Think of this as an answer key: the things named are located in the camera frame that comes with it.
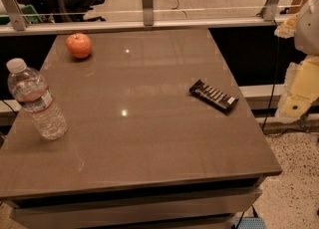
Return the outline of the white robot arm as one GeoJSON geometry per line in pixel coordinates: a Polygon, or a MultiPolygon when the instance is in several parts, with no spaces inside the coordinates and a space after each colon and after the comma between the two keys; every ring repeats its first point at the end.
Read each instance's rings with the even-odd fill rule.
{"type": "Polygon", "coordinates": [[[308,0],[274,34],[293,38],[295,48],[306,55],[301,63],[289,64],[275,114],[280,120],[296,121],[319,99],[319,0],[308,0]]]}

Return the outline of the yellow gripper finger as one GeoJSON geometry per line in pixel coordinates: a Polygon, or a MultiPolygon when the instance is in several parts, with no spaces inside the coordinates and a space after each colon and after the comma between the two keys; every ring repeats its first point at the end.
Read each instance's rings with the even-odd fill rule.
{"type": "Polygon", "coordinates": [[[298,13],[292,15],[289,19],[285,20],[280,26],[274,31],[274,35],[279,38],[292,38],[296,30],[296,22],[298,13]]]}
{"type": "Polygon", "coordinates": [[[284,92],[276,116],[299,119],[319,99],[319,57],[308,55],[301,63],[290,63],[286,71],[284,92]]]}

